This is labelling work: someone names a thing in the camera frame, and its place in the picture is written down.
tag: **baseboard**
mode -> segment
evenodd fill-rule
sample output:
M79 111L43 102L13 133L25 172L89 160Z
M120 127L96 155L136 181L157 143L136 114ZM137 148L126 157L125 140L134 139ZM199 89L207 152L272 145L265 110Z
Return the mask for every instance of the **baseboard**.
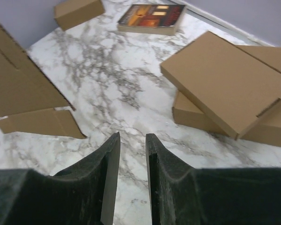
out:
M186 2L185 0L171 0L171 1L173 1L177 4L187 5L187 8L189 10L191 10L192 12L194 12L194 13L196 13L196 14L204 17L204 18L207 18L208 20L210 20L210 21L212 21L212 22L214 22L214 23L216 23L216 24L218 24L218 25L220 25L224 28L227 28L227 29L229 29L229 30L231 30L235 33L240 34L240 35L246 37L248 40L250 40L250 41L252 41L252 42L254 42L258 45L273 46L273 45L271 45L271 44L269 44L269 43L267 43L263 40L260 40L259 38L255 37L254 35L249 34L248 32L234 26L233 24L231 24L231 23L229 23L225 20L222 20L222 19L220 19L220 18L218 18L218 17L216 17L216 16L214 16L214 15L212 15L212 14L210 14L210 13L208 13L208 12L206 12L206 11L204 11L204 10L202 10L202 9L200 9L200 8L190 4L188 2Z

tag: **brown cardboard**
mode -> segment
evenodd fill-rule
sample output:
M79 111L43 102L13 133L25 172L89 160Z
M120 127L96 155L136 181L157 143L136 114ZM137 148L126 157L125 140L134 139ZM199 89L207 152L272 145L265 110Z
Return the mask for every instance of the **brown cardboard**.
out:
M11 115L0 120L0 129L5 134L19 131L41 135L85 138L69 110L43 109Z
M281 105L281 73L211 32L164 61L161 71L235 139Z
M2 131L82 138L69 111L53 110L64 106L72 105L0 26L0 117L8 116Z
M177 124L227 135L179 91L172 110L174 122ZM253 127L242 139L281 147L281 106L279 110L274 111Z
M66 0L54 7L55 20L62 30L70 29L104 12L101 0Z

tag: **gray marble veining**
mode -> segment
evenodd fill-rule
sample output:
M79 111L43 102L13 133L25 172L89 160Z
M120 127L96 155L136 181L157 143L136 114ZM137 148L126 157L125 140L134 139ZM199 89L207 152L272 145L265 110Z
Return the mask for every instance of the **gray marble veining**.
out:
M245 42L191 15L185 15L175 36L118 32L117 20L133 3L138 2L105 0L104 15L66 32L56 29L30 49L33 60L76 107L73 115L87 139L0 132L0 168L32 167L55 174L119 131L115 225L151 224L147 133L155 133L197 168L281 166L281 148L236 142L172 120L176 88L160 73L160 62L207 30L234 44Z

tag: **stacked cardboard box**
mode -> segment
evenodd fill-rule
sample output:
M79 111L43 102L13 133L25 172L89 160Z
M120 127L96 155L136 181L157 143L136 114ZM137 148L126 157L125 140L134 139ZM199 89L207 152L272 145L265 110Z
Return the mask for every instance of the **stacked cardboard box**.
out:
M207 32L161 64L178 124L281 146L281 48L237 46Z

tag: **book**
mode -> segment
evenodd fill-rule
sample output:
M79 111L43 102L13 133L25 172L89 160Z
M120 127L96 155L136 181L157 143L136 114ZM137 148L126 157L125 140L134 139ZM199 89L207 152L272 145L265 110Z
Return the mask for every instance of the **book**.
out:
M174 35L185 11L186 5L131 5L118 21L118 31Z

